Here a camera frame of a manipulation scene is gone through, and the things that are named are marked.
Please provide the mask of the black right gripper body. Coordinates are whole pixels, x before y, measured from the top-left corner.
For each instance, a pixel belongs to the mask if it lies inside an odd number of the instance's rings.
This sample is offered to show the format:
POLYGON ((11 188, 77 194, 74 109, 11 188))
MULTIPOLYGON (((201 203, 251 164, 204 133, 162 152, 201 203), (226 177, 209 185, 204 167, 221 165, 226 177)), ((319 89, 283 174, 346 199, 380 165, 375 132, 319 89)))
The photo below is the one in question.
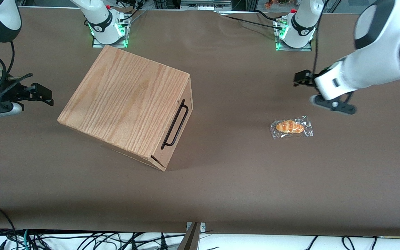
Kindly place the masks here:
MULTIPOLYGON (((4 82, 0 86, 0 94, 3 92, 3 90, 6 90, 11 84, 13 84, 14 81, 7 81, 4 82)), ((26 86, 22 85, 21 83, 17 83, 12 87, 8 92, 6 92, 1 98, 0 102, 3 101, 22 101, 25 100, 25 98, 30 98, 30 92, 25 90, 27 88, 26 86)))

